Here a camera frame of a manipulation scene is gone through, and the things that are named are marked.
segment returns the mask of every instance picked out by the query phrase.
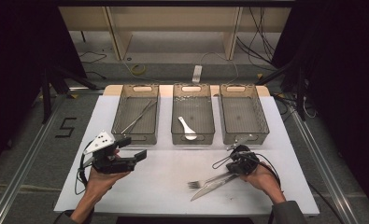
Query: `metal tray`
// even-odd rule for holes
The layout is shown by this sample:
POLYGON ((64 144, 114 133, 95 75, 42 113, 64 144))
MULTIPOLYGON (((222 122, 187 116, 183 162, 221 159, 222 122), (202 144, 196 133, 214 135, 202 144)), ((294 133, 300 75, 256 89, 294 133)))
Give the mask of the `metal tray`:
POLYGON ((245 145, 261 145, 269 134, 263 107, 253 84, 220 85, 220 116, 223 143, 247 138, 245 145))
POLYGON ((214 137, 214 119, 208 84, 175 84, 173 89, 172 138, 174 145, 211 145, 214 137), (184 118, 196 132, 189 140, 178 117, 184 118))
POLYGON ((159 102, 159 85, 124 85, 111 131, 116 140, 131 137, 134 145, 155 145, 159 102))

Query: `metal fork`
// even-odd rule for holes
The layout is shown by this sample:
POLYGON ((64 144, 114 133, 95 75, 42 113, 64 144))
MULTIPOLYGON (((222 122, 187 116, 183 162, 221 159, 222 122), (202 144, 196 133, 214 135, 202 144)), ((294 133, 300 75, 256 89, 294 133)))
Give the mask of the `metal fork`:
POLYGON ((197 180, 197 181, 192 181, 192 182, 188 182, 188 187, 190 189, 201 189, 205 184, 207 184, 208 182, 210 181, 213 181, 213 180, 217 180, 217 179, 220 179, 220 178, 223 178, 227 175, 231 175, 230 172, 227 172, 227 173, 224 173, 224 174, 221 174, 221 175, 216 175, 216 176, 213 176, 207 180, 197 180))

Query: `gray floor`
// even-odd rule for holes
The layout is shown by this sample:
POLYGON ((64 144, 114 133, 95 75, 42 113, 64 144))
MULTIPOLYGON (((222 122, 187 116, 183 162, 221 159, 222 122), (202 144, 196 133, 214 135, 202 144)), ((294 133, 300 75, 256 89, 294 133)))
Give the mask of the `gray floor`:
MULTIPOLYGON (((133 82, 148 82, 147 79, 139 79, 132 77, 126 66, 118 62, 114 58, 111 51, 111 43, 104 35, 86 33, 87 43, 81 43, 81 39, 77 33, 73 33, 73 40, 76 43, 78 52, 86 52, 88 50, 97 52, 106 52, 107 57, 98 63, 85 63, 84 68, 88 72, 97 72, 106 77, 101 79, 95 74, 89 74, 88 80, 100 87, 110 84, 124 84, 133 82)), ((152 78, 160 83, 174 83, 177 81, 190 82, 192 79, 193 67, 198 64, 202 56, 206 52, 217 52, 222 55, 222 46, 217 41, 219 34, 184 34, 186 40, 193 43, 193 49, 184 48, 185 41, 179 40, 175 43, 177 34, 171 34, 171 39, 167 44, 160 43, 163 36, 156 34, 144 34, 134 36, 131 42, 129 53, 125 62, 129 65, 141 63, 147 67, 147 71, 142 78, 152 78), (148 41, 153 40, 155 45, 147 45, 148 41)), ((236 77, 234 64, 237 66, 239 77, 235 82, 255 82, 257 74, 267 75, 270 71, 250 64, 246 54, 236 50, 234 64, 222 60, 220 57, 207 55, 202 61, 204 65, 202 82, 211 84, 219 84, 232 80, 236 77)), ((96 55, 88 55, 86 60, 92 61, 97 59, 96 55)), ((279 83, 281 79, 277 79, 268 83, 267 87, 270 92, 279 92, 279 83)), ((80 87, 79 84, 67 80, 72 87, 80 87)), ((55 121, 52 123, 50 132, 46 137, 42 148, 35 158, 31 169, 26 176, 23 186, 13 204, 11 205, 4 223, 52 223, 57 217, 53 212, 53 207, 58 200, 60 189, 63 187, 65 178, 72 165, 78 146, 82 139, 87 124, 91 118, 92 110, 97 101, 98 94, 95 93, 78 93, 74 97, 67 97, 61 109, 58 111, 55 121), (56 135, 67 134, 68 131, 60 130, 60 126, 64 118, 76 118, 69 120, 66 125, 74 127, 71 137, 56 138, 56 135)), ((284 105, 277 102, 280 111, 285 111, 284 105)), ((32 145, 35 134, 41 128, 43 116, 42 100, 36 99, 32 108, 29 108, 28 115, 23 121, 19 130, 12 136, 12 148, 3 152, 0 157, 0 197, 5 190, 6 185, 14 176, 16 170, 20 166, 25 153, 32 145)), ((318 189, 321 194, 331 203, 334 204, 329 191, 326 188, 323 178, 321 177, 318 167, 314 163, 309 149, 301 136, 297 125, 294 122, 290 112, 283 114, 282 119, 285 120, 285 126, 288 131, 291 143, 303 168, 305 178, 318 189)), ((324 126, 323 121, 319 117, 306 119, 307 125, 314 134, 318 145, 325 157, 328 165, 334 173, 340 188, 345 192, 346 197, 350 201, 353 212, 359 223, 369 223, 369 201, 362 192, 361 187, 353 178, 350 170, 347 168, 336 151, 334 141, 331 139, 328 130, 324 126)), ((338 223, 331 209, 326 203, 314 192, 315 200, 320 209, 320 215, 316 217, 308 217, 309 223, 338 223)), ((254 223, 266 223, 267 217, 253 217, 254 223)), ((93 223, 115 223, 116 217, 95 216, 93 223)))

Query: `white tabletop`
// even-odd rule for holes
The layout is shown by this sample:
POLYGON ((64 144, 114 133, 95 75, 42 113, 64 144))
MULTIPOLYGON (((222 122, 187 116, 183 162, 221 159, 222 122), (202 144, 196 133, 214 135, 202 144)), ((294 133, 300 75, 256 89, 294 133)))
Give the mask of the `white tabletop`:
MULTIPOLYGON (((119 99, 119 96, 99 97, 54 211, 62 212, 77 206, 82 197, 82 194, 74 192, 80 155, 102 130, 111 131, 119 99)), ((306 216, 318 215, 319 209, 306 184, 273 97, 260 97, 260 100, 270 133, 261 146, 249 147, 273 163, 287 200, 298 202, 306 216)), ((239 178, 191 202, 197 190, 189 189, 187 182, 224 173, 225 165, 218 170, 211 166, 229 155, 225 150, 228 146, 222 143, 217 97, 212 97, 216 132, 210 146, 173 145, 170 133, 172 104, 172 96, 161 97, 158 142, 155 146, 121 148, 122 157, 131 157, 142 149, 148 150, 148 156, 137 164, 133 172, 114 185, 96 205, 95 212, 150 217, 251 217, 269 214, 272 205, 269 198, 239 178)), ((78 191, 82 189, 82 184, 78 182, 78 191)))

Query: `white spoon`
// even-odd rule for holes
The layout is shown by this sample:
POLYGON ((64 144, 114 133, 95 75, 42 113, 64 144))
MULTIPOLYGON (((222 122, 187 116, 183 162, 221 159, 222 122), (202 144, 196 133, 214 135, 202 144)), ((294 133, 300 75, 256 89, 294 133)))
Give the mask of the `white spoon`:
POLYGON ((196 132, 194 132, 193 129, 191 129, 190 127, 188 127, 188 125, 185 122, 184 118, 183 117, 178 117, 178 120, 181 121, 181 124, 184 127, 185 138, 187 138, 187 140, 194 140, 194 139, 196 139, 196 132))

